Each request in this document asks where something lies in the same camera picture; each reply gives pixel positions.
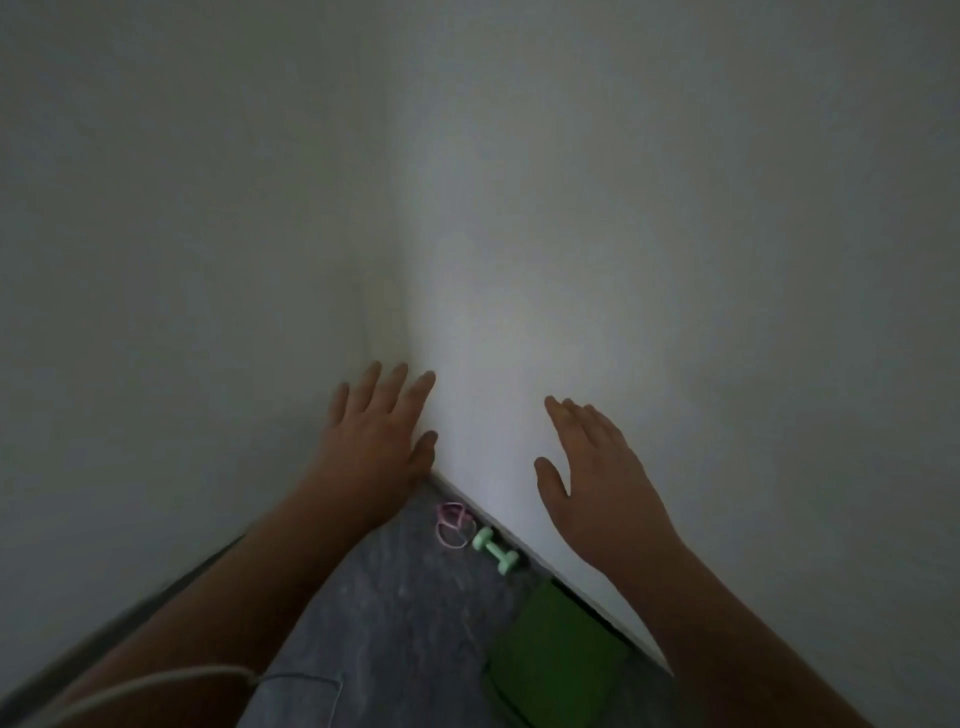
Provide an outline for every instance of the finger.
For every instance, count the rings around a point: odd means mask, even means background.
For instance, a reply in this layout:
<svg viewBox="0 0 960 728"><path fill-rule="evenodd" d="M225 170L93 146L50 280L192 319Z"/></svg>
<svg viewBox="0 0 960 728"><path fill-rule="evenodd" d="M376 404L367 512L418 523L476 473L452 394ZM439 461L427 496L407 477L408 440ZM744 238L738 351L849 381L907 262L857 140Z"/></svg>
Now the finger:
<svg viewBox="0 0 960 728"><path fill-rule="evenodd" d="M534 461L534 468L537 471L537 490L540 491L540 499L546 507L550 520L559 530L569 501L564 482L554 464L545 457L537 458Z"/></svg>
<svg viewBox="0 0 960 728"><path fill-rule="evenodd" d="M373 390L373 399L367 409L371 412L393 412L396 407L396 398L403 389L403 382L407 380L408 367L406 362L397 364L390 375L381 381Z"/></svg>
<svg viewBox="0 0 960 728"><path fill-rule="evenodd" d="M564 400L564 407L570 410L577 420L580 421L580 427L584 429L584 432L593 445L599 447L609 442L606 430L604 430L600 422L587 412L584 407L581 407L573 400Z"/></svg>
<svg viewBox="0 0 960 728"><path fill-rule="evenodd" d="M360 377L360 383L357 384L356 389L350 392L350 396L347 399L347 414L355 415L367 409L373 397L373 389L376 387L376 381L380 379L380 370L382 368L383 365L378 361L374 361L373 364L367 367L367 371Z"/></svg>
<svg viewBox="0 0 960 728"><path fill-rule="evenodd" d="M550 419L553 420L553 426L557 429L557 435L560 436L560 444L568 458L590 447L590 440L580 426L576 415L553 397L546 398L543 404Z"/></svg>
<svg viewBox="0 0 960 728"><path fill-rule="evenodd" d="M420 375L410 388L400 396L396 403L394 415L405 422L411 429L417 425L420 419L420 413L426 404L426 398L430 395L430 390L437 382L437 375L433 372L425 372Z"/></svg>
<svg viewBox="0 0 960 728"><path fill-rule="evenodd" d="M599 409L596 409L595 407L593 407L593 405L588 405L588 406L590 407L590 409L593 410L593 414L596 416L597 420L600 421L600 425L602 425L603 428L607 431L607 436L611 439L611 441L613 441L615 444L620 445L624 448L628 447L627 438L623 436L623 433L620 431L620 428L614 425L613 422L611 422L611 419L607 417L607 415L605 415Z"/></svg>
<svg viewBox="0 0 960 728"><path fill-rule="evenodd" d="M430 469L433 467L434 458L437 456L437 439L440 436L430 430L424 432L407 460L407 472L413 482L419 482L430 475Z"/></svg>
<svg viewBox="0 0 960 728"><path fill-rule="evenodd" d="M343 382L338 386L330 399L330 406L326 410L326 424L336 427L344 419L347 412L347 398L350 396L350 385Z"/></svg>

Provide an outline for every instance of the mint green dumbbell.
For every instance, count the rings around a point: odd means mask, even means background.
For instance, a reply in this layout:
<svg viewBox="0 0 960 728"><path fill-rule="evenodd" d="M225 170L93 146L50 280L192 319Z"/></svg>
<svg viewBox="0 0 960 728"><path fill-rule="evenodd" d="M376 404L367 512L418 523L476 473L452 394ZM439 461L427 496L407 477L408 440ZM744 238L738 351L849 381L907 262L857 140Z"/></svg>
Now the mint green dumbbell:
<svg viewBox="0 0 960 728"><path fill-rule="evenodd" d="M482 551L485 548L493 554L493 557L500 562L496 570L504 576L510 573L511 569L516 566L516 562L520 560L520 554L516 551L510 550L505 552L500 546L493 542L493 529L489 526L481 528L480 532L473 537L473 547L478 551Z"/></svg>

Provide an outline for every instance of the green cloth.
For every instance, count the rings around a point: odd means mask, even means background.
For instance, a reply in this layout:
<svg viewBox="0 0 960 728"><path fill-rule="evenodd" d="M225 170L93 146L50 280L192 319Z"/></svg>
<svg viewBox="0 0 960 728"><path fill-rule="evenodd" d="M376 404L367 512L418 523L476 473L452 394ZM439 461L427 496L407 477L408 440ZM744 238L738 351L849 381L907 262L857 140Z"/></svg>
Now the green cloth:
<svg viewBox="0 0 960 728"><path fill-rule="evenodd" d="M586 728L599 717L630 647L552 583L539 587L493 645L488 697L522 728Z"/></svg>

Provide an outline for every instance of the marble-patterned floor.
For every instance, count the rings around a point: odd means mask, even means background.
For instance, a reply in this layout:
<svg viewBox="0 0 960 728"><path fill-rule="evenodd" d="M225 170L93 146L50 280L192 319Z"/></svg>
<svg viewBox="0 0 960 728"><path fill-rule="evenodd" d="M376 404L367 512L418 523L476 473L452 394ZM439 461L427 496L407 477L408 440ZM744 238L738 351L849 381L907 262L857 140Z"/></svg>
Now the marble-patterned floor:
<svg viewBox="0 0 960 728"><path fill-rule="evenodd" d="M356 548L317 593L271 671L343 676L332 725L505 726L480 690L494 637L545 578L500 576L487 554L434 537L440 495L423 488ZM242 728L326 725L335 691L277 680L261 687ZM672 678L637 653L598 728L680 725Z"/></svg>

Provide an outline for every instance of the white cable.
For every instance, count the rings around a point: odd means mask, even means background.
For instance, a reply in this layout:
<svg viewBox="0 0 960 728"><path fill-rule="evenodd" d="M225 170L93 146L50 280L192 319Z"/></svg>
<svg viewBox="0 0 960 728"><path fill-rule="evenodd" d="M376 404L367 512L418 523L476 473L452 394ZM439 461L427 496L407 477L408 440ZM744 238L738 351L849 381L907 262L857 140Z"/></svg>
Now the white cable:
<svg viewBox="0 0 960 728"><path fill-rule="evenodd" d="M337 696L333 701L333 710L330 711L329 718L331 722L333 720L333 715L337 710L337 702L340 700L340 693L344 687L342 680L334 680L333 678L320 677L318 675L309 675L305 672L282 672L267 674L261 677L253 670L247 667L241 667L239 665L203 665L199 667L184 667L182 669L154 672L151 675L128 680L127 682L120 683L112 688L95 692L90 697L85 697L83 700L78 700L77 702L71 703L64 708L58 710L55 709L41 711L40 715L37 717L22 723L20 728L54 728L54 726L60 725L70 718L79 716L80 714L86 713L94 708L98 708L101 705L106 705L107 703L132 692L138 692L147 688L152 688L156 685L163 685L164 683L179 682L181 680L194 680L198 677L209 677L211 675L234 675L236 677L242 677L247 680L247 684L252 688L255 688L256 686L268 680L276 680L278 678L288 677L313 680L316 682L327 683L328 685L336 686Z"/></svg>

